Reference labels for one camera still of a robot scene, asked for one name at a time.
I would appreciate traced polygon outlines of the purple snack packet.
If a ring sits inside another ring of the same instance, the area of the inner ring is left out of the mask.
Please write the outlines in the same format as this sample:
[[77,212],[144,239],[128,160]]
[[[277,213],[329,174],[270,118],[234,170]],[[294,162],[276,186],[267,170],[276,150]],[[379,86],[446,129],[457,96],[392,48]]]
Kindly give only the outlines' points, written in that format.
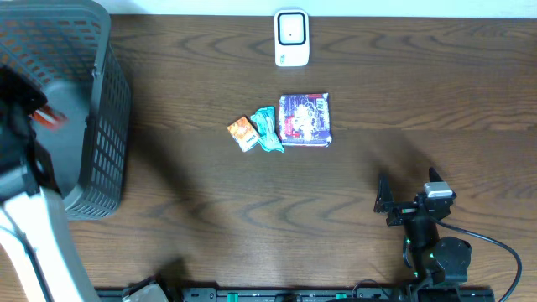
[[282,95],[278,119],[284,146],[325,148],[332,142],[328,93]]

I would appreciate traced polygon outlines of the teal wrapper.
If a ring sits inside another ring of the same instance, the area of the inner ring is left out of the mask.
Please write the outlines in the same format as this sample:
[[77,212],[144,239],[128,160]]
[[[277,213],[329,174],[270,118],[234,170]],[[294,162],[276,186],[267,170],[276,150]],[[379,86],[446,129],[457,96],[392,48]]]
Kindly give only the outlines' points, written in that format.
[[256,124],[259,133],[259,144],[265,152],[284,152],[284,146],[276,133],[275,107],[261,107],[250,120]]

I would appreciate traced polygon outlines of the orange snack packet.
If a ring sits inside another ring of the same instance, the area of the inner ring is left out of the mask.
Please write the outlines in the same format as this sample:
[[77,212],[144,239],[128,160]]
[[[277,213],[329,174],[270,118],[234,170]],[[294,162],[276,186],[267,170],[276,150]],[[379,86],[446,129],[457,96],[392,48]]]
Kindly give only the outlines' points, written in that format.
[[246,117],[240,117],[227,127],[228,132],[243,152],[247,152],[258,144],[259,134]]

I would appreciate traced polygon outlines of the red snack bar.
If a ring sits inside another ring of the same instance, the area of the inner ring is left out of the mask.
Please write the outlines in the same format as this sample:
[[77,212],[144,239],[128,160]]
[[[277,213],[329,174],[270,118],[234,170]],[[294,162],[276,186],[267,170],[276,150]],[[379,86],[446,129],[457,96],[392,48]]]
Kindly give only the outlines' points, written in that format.
[[64,113],[48,105],[36,109],[30,117],[38,124],[52,130],[62,127],[68,121]]

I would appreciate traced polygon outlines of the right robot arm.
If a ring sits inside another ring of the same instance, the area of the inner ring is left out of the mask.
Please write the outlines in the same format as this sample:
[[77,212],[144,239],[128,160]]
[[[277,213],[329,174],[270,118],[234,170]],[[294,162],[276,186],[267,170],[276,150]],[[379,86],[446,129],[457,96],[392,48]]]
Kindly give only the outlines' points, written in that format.
[[429,286],[457,286],[467,281],[471,245],[456,237],[441,237],[438,222],[451,214],[456,193],[429,169],[429,181],[412,201],[394,199],[388,178],[379,177],[373,211],[387,216],[390,227],[404,228],[403,260],[414,276]]

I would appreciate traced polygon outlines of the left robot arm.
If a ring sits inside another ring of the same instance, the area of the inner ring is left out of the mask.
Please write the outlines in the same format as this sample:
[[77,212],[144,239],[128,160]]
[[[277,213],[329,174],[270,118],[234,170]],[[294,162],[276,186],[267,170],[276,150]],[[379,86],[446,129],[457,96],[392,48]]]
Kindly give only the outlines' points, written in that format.
[[157,278],[119,296],[98,292],[76,251],[49,153],[31,114],[46,96],[8,67],[1,69],[1,246],[30,301],[168,301]]

